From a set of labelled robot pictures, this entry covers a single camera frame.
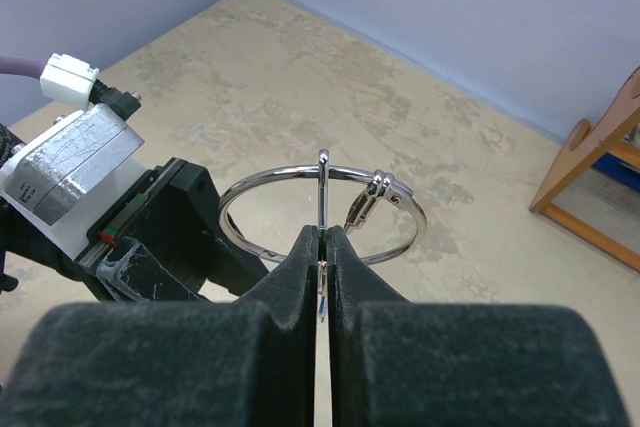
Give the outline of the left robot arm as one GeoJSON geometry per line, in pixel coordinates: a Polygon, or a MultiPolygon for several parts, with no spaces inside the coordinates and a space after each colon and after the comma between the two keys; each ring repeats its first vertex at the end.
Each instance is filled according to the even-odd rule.
{"type": "Polygon", "coordinates": [[[268,270],[222,232],[219,200],[205,167],[172,158],[144,170],[83,230],[89,245],[77,259],[3,201],[1,252],[79,281],[100,301],[200,301],[207,281],[241,296],[268,270]]]}

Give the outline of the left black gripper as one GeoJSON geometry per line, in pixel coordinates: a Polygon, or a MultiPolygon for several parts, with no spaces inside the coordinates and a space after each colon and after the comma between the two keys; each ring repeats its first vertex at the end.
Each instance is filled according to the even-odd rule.
{"type": "Polygon", "coordinates": [[[203,172],[178,158],[147,170],[89,229],[75,264],[96,299],[207,302],[205,280],[241,297],[269,274],[198,217],[193,195],[203,172]]]}

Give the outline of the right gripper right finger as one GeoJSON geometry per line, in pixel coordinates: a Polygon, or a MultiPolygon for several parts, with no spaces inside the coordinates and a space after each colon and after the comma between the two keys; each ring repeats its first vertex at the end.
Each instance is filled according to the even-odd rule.
{"type": "Polygon", "coordinates": [[[626,426],[589,324],[561,306],[413,303],[326,234],[337,426],[626,426]]]}

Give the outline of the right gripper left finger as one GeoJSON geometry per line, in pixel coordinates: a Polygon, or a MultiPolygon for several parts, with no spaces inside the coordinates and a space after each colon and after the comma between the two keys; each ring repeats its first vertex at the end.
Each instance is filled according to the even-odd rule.
{"type": "Polygon", "coordinates": [[[5,426],[309,426],[318,231],[231,303],[75,303],[30,334],[5,426]]]}

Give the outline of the large silver keyring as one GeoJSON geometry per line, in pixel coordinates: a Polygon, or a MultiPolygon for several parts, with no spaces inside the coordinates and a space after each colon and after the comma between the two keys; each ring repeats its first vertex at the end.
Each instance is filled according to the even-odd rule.
{"type": "Polygon", "coordinates": [[[266,184],[293,179],[313,179],[318,183],[317,224],[321,231],[328,229],[329,182],[331,180],[359,183],[364,189],[352,202],[343,223],[348,233],[361,228],[375,206],[385,201],[396,209],[409,214],[415,225],[409,240],[397,247],[361,259],[367,265],[375,265],[399,257],[416,247],[425,237],[428,221],[425,212],[414,199],[414,192],[392,173],[380,169],[369,172],[353,167],[331,166],[319,162],[315,165],[293,165],[278,167],[250,175],[233,184],[222,195],[218,203],[218,224],[227,239],[241,250],[262,260],[281,263],[284,254],[255,244],[244,237],[229,215],[229,208],[235,200],[245,193],[266,184]]]}

